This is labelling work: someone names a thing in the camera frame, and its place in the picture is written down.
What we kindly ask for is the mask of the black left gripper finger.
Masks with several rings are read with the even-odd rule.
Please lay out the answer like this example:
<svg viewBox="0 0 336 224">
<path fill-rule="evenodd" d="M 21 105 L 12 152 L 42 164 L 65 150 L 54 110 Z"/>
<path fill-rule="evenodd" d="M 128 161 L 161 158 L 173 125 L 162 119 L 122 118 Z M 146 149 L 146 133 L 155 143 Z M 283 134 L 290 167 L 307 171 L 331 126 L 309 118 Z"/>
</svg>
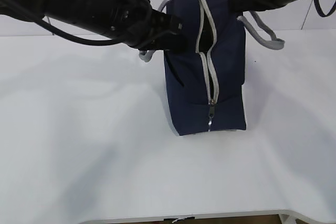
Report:
<svg viewBox="0 0 336 224">
<path fill-rule="evenodd" d="M 149 44 L 141 47 L 140 51 L 165 50 L 171 52 L 184 52 L 187 48 L 187 38 L 184 35 L 165 34 Z"/>
<path fill-rule="evenodd" d="M 182 20 L 175 16 L 152 10 L 151 27 L 157 32 L 179 34 L 182 30 Z"/>
</svg>

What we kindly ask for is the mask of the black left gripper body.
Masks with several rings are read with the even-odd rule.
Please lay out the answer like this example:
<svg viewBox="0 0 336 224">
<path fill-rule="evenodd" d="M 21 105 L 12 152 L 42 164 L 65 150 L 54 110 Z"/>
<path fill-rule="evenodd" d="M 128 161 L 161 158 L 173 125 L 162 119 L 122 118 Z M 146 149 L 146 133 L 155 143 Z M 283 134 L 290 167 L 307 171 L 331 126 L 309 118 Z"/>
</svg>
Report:
<svg viewBox="0 0 336 224">
<path fill-rule="evenodd" d="M 82 45 L 112 46 L 126 44 L 140 49 L 158 36 L 151 27 L 149 0 L 45 0 L 44 13 L 61 22 L 106 37 L 89 40 L 52 26 L 55 35 Z"/>
</svg>

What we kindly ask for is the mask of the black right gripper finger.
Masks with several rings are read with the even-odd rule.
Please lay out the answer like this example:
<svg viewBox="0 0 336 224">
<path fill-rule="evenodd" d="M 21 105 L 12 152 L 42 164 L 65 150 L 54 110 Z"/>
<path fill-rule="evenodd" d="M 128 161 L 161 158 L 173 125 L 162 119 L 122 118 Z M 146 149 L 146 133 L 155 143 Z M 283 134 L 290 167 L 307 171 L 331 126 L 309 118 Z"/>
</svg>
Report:
<svg viewBox="0 0 336 224">
<path fill-rule="evenodd" d="M 251 9 L 252 0 L 229 0 L 228 6 L 232 12 L 246 12 Z"/>
</svg>

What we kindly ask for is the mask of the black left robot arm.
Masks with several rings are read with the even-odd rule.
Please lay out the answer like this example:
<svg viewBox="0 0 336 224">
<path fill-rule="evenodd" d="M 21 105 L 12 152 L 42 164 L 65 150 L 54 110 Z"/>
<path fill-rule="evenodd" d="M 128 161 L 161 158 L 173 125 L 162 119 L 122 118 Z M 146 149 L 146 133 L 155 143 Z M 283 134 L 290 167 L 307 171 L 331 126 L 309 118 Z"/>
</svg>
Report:
<svg viewBox="0 0 336 224">
<path fill-rule="evenodd" d="M 181 19 L 153 9 L 149 0 L 1 0 L 1 14 L 82 45 L 172 52 L 187 47 Z"/>
</svg>

